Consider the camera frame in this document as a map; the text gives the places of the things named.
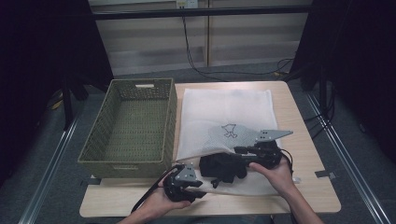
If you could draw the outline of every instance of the power cord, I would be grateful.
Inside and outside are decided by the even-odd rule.
[[[319,117],[321,117],[321,116],[322,116],[322,117],[324,116],[325,119],[326,119],[326,120],[325,120],[325,123],[324,123],[324,125],[323,125],[323,127],[320,128],[320,130],[317,131],[314,135],[312,135],[312,137],[311,137],[312,139],[315,139],[323,130],[325,130],[325,129],[329,126],[329,124],[331,124],[332,119],[334,118],[334,113],[335,113],[335,94],[336,94],[336,90],[335,90],[334,85],[332,84],[332,96],[331,96],[331,98],[330,98],[330,102],[329,102],[328,106],[326,107],[326,110],[325,110],[324,112],[322,112],[322,113],[320,113],[320,114],[314,116],[313,118],[305,119],[305,120],[304,120],[304,122],[307,123],[307,122],[309,122],[309,121],[311,121],[311,120],[313,120],[313,119],[317,119],[317,118],[319,118]],[[313,129],[314,129],[315,127],[317,127],[320,123],[321,123],[321,122],[318,122],[317,124],[315,124],[314,126],[312,126],[308,131],[313,130]]]
[[[158,184],[173,170],[175,170],[178,167],[178,165],[172,166],[169,170],[167,170],[165,173],[163,173],[160,178],[158,178],[157,181],[151,186],[151,188],[148,189],[148,191],[143,195],[143,197],[134,205],[134,208],[132,209],[131,213],[136,211],[140,205],[151,195],[151,193],[157,189],[159,186]]]
[[[197,72],[199,75],[206,77],[206,78],[212,78],[218,81],[223,81],[223,82],[228,82],[228,80],[225,79],[221,79],[218,77],[210,77],[208,75],[213,75],[213,74],[238,74],[238,75],[253,75],[253,76],[264,76],[264,75],[270,75],[273,74],[275,72],[279,72],[282,68],[284,68],[286,65],[288,65],[291,61],[293,61],[294,59],[282,59],[277,63],[277,69],[274,71],[270,71],[270,72],[265,72],[265,73],[248,73],[248,72],[232,72],[232,71],[225,71],[225,72],[204,72],[204,71],[200,71],[198,70],[192,60],[191,57],[191,52],[190,52],[190,44],[189,44],[189,39],[187,36],[187,25],[186,25],[186,18],[182,17],[183,20],[183,28],[184,28],[184,37],[186,39],[186,50],[187,50],[187,58],[189,60],[189,64],[191,66],[191,68]],[[285,64],[283,64],[282,66],[279,66],[282,62],[287,61]]]

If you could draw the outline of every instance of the human hand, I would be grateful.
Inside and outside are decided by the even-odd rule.
[[[143,204],[131,215],[121,221],[120,224],[146,223],[164,216],[171,210],[182,209],[191,205],[189,201],[177,203],[170,201],[163,190],[163,180],[158,186],[159,187],[150,194]]]
[[[268,170],[256,162],[251,162],[249,167],[252,170],[264,175],[282,197],[284,197],[287,192],[295,188],[293,179],[291,177],[289,164],[283,157],[280,160],[279,165],[272,170]]]

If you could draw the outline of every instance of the black fabric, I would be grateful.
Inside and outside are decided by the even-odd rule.
[[[201,176],[216,178],[212,182],[213,188],[216,188],[220,181],[233,183],[235,176],[242,179],[248,174],[246,165],[241,158],[227,153],[204,156],[200,159],[199,167]]]

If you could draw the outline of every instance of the gray floor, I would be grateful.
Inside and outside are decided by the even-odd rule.
[[[264,73],[275,70],[276,64],[248,64],[212,68],[217,71],[254,72]],[[242,74],[213,74],[227,81],[252,81],[276,80],[270,75],[242,75]],[[176,82],[206,82],[216,81],[198,75],[192,69],[158,72],[133,77],[173,77]],[[300,109],[303,118],[315,116],[309,104],[306,92],[300,88],[299,80],[288,83],[293,97]],[[115,223],[120,218],[83,218],[78,209],[87,187],[90,174],[77,164],[77,158],[85,139],[91,129],[95,116],[101,106],[104,95],[99,91],[92,91],[85,102],[74,102],[74,108],[80,108],[78,124],[70,142],[65,147],[62,160],[57,169],[56,176],[49,185],[42,206],[39,206],[38,215],[33,217],[35,223]],[[307,128],[314,135],[320,128],[316,119],[307,122]],[[368,186],[373,191],[380,205],[384,208],[389,218],[389,223],[396,222],[396,166],[388,160],[375,139],[360,129],[360,121],[343,104],[338,96],[335,98],[335,116],[332,126],[339,134],[347,151],[364,177]],[[55,148],[63,134],[64,112],[60,107],[57,110],[46,111],[38,126],[35,142],[26,155],[23,164],[15,174],[0,189],[0,223],[18,223],[26,205],[30,202],[41,180],[43,173],[51,160]],[[314,139],[319,156],[328,172],[336,174],[332,180],[334,189],[340,199],[342,209],[336,214],[320,214],[326,223],[379,223],[375,221],[372,213],[361,197],[353,179],[350,177],[345,165],[341,162],[332,142],[325,132]],[[230,223],[237,218],[229,217],[223,223]],[[166,223],[169,219],[160,219],[156,223]],[[288,215],[275,217],[275,223],[291,223]]]

